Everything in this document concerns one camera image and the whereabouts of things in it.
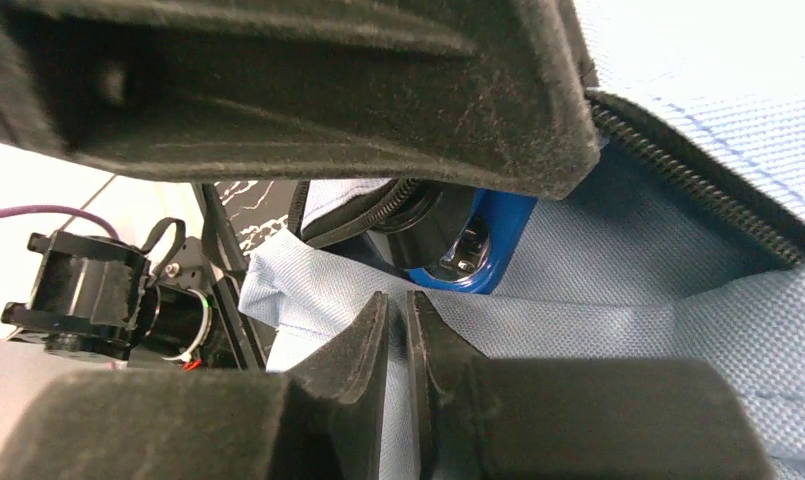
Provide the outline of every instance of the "black metal frame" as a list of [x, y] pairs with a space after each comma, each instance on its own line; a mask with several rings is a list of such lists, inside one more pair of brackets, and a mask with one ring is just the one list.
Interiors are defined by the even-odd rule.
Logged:
[[216, 187], [210, 183], [194, 184], [193, 191], [205, 223], [202, 248], [210, 260], [205, 267], [205, 274], [215, 279], [212, 282], [214, 298], [223, 309], [225, 331], [234, 350], [238, 368], [263, 370], [275, 340], [275, 329], [237, 310], [240, 287], [248, 264]]

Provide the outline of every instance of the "light blue fabric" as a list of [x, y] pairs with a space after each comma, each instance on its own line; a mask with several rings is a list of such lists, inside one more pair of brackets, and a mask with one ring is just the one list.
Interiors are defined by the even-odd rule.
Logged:
[[[602, 89], [650, 110], [805, 221], [805, 1], [575, 1]], [[491, 356], [711, 361], [741, 395], [777, 474], [805, 479], [805, 265], [775, 271], [633, 163], [609, 146], [565, 202], [540, 202], [494, 295], [431, 298]], [[410, 288], [283, 232], [253, 253], [241, 310], [280, 328], [269, 366], [284, 370], [345, 328], [372, 291], [400, 302]], [[399, 342], [385, 479], [414, 478]]]
[[575, 0], [603, 90], [805, 220], [805, 0]]
[[352, 198], [378, 190], [389, 181], [389, 178], [312, 181], [302, 214], [302, 228], [307, 228], [316, 219]]

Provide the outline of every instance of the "black felt-covered jaw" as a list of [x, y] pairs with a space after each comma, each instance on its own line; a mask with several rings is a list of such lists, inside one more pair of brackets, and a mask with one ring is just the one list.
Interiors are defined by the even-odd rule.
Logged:
[[487, 358], [419, 291], [406, 328], [420, 479], [771, 478], [743, 406], [707, 363]]
[[389, 304], [286, 373], [137, 370], [55, 380], [0, 454], [0, 480], [376, 480]]
[[598, 158], [594, 78], [570, 1], [0, 6], [0, 141], [152, 180], [422, 178], [562, 198]]

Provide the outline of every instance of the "blue plastic object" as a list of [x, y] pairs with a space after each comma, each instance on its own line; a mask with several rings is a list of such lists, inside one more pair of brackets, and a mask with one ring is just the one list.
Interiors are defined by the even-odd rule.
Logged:
[[479, 193], [471, 218], [477, 215], [487, 225], [490, 254], [485, 264], [472, 276], [455, 282], [438, 280], [422, 268], [409, 270], [408, 274], [415, 283], [426, 288], [481, 294], [488, 294], [499, 285], [537, 198], [493, 190], [480, 190]]

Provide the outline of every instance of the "white wire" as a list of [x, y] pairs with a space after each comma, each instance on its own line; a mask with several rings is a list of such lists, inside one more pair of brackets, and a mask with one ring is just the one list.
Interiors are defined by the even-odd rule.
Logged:
[[192, 288], [187, 289], [188, 292], [193, 293], [199, 300], [202, 302], [202, 325], [199, 326], [199, 331], [196, 333], [196, 338], [193, 339], [193, 343], [187, 347], [187, 350], [184, 350], [180, 355], [176, 355], [174, 357], [162, 357], [164, 360], [168, 362], [174, 362], [176, 360], [181, 360], [184, 363], [189, 362], [193, 359], [193, 352], [199, 348], [199, 345], [205, 341], [205, 337], [208, 336], [208, 332], [211, 329], [211, 306], [208, 305], [208, 299], [205, 295], [198, 291], [193, 290]]

